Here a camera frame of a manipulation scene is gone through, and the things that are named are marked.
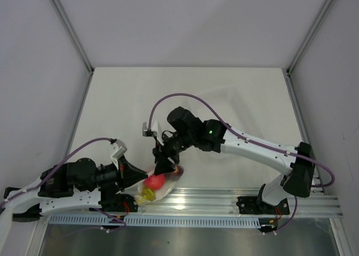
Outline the red tomato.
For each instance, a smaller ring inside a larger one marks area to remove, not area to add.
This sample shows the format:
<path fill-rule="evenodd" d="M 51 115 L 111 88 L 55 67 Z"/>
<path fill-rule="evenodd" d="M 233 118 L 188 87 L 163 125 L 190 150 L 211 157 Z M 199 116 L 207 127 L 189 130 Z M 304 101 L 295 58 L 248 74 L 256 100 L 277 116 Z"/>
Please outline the red tomato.
<path fill-rule="evenodd" d="M 144 185 L 151 190 L 159 190 L 165 184 L 165 175 L 151 175 L 144 181 Z"/>

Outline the clear polka-dot zip bag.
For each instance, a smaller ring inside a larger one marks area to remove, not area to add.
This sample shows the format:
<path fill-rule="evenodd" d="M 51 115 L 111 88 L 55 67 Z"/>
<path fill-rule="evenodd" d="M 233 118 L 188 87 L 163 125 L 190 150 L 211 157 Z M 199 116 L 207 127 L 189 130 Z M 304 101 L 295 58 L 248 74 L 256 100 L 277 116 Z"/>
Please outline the clear polka-dot zip bag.
<path fill-rule="evenodd" d="M 175 166 L 173 172 L 150 175 L 138 184 L 133 193 L 136 204 L 142 206 L 163 199 L 174 189 L 183 173 L 182 166 Z"/>

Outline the yellow green bell pepper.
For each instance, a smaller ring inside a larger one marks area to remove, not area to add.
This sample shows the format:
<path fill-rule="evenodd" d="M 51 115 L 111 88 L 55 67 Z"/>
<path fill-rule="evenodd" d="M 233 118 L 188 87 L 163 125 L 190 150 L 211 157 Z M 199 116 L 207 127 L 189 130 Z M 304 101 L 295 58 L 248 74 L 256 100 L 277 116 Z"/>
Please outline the yellow green bell pepper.
<path fill-rule="evenodd" d="M 143 203 L 153 202 L 156 199 L 155 192 L 152 189 L 144 188 L 141 193 Z"/>

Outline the dark red apple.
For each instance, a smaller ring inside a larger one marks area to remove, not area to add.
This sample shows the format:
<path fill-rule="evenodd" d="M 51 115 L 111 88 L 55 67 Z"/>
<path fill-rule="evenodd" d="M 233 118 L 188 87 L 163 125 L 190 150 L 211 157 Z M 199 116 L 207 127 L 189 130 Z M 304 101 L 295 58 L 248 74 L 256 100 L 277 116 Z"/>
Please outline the dark red apple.
<path fill-rule="evenodd" d="M 176 166 L 175 170 L 173 172 L 170 172 L 168 176 L 172 179 L 178 179 L 183 175 L 183 173 L 184 168 L 182 166 Z"/>

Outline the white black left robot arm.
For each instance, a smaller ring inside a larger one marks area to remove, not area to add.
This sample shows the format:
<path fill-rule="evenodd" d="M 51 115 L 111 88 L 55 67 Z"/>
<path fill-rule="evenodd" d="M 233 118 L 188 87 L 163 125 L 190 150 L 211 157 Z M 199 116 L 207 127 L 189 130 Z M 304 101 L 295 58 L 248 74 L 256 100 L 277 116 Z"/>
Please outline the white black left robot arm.
<path fill-rule="evenodd" d="M 7 187 L 1 211 L 9 209 L 17 222 L 37 221 L 42 216 L 77 209 L 104 212 L 135 212 L 134 198 L 126 189 L 148 178 L 148 174 L 133 166 L 125 157 L 119 166 L 100 165 L 90 158 L 69 162 L 56 170 L 43 172 L 23 189 Z"/>

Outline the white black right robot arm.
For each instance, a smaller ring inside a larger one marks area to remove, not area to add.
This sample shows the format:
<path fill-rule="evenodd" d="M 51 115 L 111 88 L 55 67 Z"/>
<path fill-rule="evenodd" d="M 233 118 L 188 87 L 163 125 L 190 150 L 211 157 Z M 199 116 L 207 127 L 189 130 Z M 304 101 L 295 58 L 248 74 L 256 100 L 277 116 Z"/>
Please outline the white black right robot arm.
<path fill-rule="evenodd" d="M 310 145 L 301 142 L 296 147 L 280 149 L 278 144 L 234 129 L 220 119 L 202 121 L 183 107 L 171 111 L 167 121 L 174 133 L 166 138 L 158 122 L 149 121 L 148 132 L 156 141 L 155 175 L 174 172 L 180 163 L 179 154 L 195 147 L 203 152 L 241 156 L 278 171 L 279 176 L 264 184 L 258 193 L 256 206 L 263 213 L 269 213 L 290 195 L 310 196 L 314 175 Z"/>

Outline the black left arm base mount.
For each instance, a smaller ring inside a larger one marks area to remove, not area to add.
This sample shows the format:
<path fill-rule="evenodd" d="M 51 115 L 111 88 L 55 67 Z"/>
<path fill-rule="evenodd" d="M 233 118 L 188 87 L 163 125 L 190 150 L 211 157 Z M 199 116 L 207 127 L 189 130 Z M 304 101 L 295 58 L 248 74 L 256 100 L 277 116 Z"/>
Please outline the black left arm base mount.
<path fill-rule="evenodd" d="M 99 209 L 105 212 L 137 212 L 138 205 L 134 197 L 128 194 L 120 194 L 116 184 L 110 184 L 99 188 Z"/>

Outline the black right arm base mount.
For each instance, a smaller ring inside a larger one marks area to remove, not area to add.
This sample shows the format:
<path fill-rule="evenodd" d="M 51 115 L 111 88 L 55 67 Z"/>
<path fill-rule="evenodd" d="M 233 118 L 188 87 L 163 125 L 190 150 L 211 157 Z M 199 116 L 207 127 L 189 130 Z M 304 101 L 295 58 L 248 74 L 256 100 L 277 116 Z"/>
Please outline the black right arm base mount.
<path fill-rule="evenodd" d="M 262 200 L 262 194 L 265 184 L 259 190 L 257 196 L 239 196 L 237 198 L 236 206 L 240 214 L 250 215 L 289 215 L 289 204 L 285 198 L 279 202 L 278 205 L 270 205 Z"/>

